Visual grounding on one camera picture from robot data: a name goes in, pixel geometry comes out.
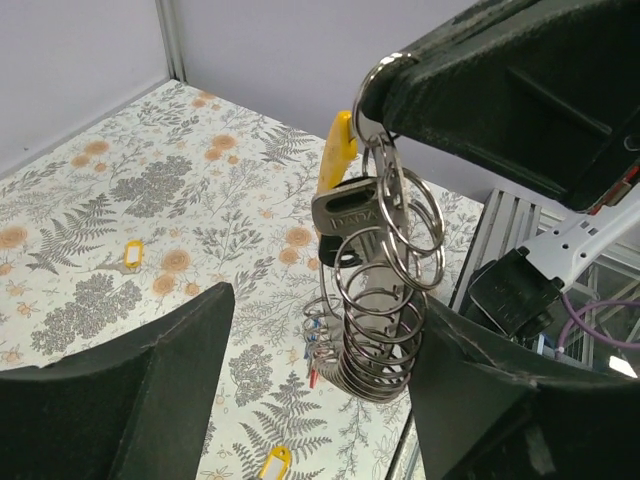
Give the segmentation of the metal spiral keyring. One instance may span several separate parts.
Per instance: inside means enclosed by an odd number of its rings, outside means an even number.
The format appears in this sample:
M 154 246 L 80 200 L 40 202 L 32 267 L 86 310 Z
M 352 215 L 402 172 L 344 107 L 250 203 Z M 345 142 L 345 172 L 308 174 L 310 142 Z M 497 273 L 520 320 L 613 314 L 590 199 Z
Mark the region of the metal spiral keyring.
M 393 53 L 363 80 L 327 135 L 311 213 L 320 295 L 303 309 L 310 382 L 361 400 L 396 399 L 422 341 L 427 291 L 442 280 L 445 226 L 428 184 L 403 167 L 395 135 L 365 109 L 409 53 Z

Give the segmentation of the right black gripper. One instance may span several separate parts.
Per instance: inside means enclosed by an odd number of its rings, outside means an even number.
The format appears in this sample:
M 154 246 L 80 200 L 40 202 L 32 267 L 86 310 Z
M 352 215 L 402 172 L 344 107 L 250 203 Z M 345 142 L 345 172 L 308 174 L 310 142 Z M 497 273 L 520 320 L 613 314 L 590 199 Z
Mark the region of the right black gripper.
M 362 113 L 570 210 L 639 162 L 639 4 L 468 9 L 373 69 Z

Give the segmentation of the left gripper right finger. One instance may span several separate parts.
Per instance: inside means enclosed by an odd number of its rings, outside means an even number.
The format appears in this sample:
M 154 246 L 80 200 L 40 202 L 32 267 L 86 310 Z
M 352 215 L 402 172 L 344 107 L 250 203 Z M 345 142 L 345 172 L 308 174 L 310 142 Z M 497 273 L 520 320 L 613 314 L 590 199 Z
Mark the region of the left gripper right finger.
M 429 479 L 636 479 L 639 383 L 566 365 L 428 298 L 409 392 Z

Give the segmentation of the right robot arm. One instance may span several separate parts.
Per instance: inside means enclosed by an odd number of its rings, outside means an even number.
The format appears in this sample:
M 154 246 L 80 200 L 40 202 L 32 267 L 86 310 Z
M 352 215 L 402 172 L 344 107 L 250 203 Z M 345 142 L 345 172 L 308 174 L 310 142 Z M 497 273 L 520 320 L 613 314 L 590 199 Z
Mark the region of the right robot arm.
M 570 211 L 469 288 L 509 337 L 540 332 L 546 309 L 638 224 L 635 1 L 480 1 L 381 59 L 354 109 Z

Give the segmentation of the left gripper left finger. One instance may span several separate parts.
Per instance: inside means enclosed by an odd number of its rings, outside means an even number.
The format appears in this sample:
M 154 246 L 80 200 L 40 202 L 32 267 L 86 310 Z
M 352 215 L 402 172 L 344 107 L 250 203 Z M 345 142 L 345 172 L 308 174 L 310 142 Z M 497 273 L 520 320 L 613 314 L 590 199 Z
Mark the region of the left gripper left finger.
M 193 479 L 231 330 L 218 283 L 127 334 L 1 374 L 5 479 Z

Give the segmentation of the silver key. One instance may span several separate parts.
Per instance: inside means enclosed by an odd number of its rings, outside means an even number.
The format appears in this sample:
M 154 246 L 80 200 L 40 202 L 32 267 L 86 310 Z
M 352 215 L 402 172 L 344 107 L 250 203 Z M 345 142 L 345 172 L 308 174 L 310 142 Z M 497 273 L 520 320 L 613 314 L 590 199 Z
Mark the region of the silver key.
M 316 194 L 311 212 L 320 236 L 343 238 L 338 254 L 351 247 L 362 259 L 357 267 L 340 268 L 336 261 L 332 268 L 338 292 L 347 296 L 344 343 L 357 342 L 371 356 L 390 356 L 408 295 L 383 249 L 387 230 L 378 204 L 377 180 L 356 177 Z

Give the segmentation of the red key tag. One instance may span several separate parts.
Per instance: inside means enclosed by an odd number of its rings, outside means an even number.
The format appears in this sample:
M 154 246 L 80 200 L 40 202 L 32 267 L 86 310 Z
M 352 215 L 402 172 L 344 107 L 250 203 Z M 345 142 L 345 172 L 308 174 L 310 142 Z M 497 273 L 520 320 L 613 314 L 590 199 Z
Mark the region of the red key tag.
M 312 370 L 309 376 L 309 387 L 314 389 L 318 382 L 319 374 L 316 370 Z

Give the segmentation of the yellow key tag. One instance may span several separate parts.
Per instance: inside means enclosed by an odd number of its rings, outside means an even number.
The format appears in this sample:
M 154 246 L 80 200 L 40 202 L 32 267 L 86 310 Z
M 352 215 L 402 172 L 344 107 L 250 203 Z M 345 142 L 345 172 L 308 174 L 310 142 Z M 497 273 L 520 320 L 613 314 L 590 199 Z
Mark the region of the yellow key tag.
M 254 480 L 282 480 L 292 462 L 291 451 L 285 446 L 276 446 L 270 450 Z
M 340 111 L 326 138 L 318 176 L 318 194 L 329 191 L 343 180 L 357 152 L 357 139 L 352 132 L 352 113 Z

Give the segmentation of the dark blue key tag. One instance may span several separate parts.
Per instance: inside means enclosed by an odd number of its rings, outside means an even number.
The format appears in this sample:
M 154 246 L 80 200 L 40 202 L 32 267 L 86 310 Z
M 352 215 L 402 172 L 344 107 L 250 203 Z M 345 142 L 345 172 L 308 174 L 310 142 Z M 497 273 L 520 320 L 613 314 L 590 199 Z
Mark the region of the dark blue key tag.
M 335 266 L 336 261 L 339 261 L 340 268 L 353 268 L 361 265 L 361 257 L 351 247 L 345 248 L 341 254 L 338 254 L 343 243 L 344 240 L 340 236 L 321 235 L 318 248 L 320 262 L 331 268 Z

